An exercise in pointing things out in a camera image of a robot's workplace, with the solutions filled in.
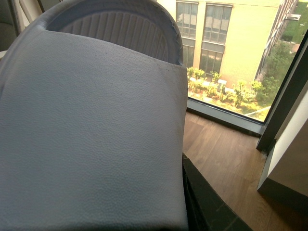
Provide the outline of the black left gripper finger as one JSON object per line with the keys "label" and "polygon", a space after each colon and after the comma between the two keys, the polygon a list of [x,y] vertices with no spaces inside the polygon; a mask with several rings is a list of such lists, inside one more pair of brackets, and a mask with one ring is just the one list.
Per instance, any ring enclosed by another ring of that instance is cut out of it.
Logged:
{"label": "black left gripper finger", "polygon": [[221,199],[182,155],[183,185],[190,231],[250,231],[251,228]]}

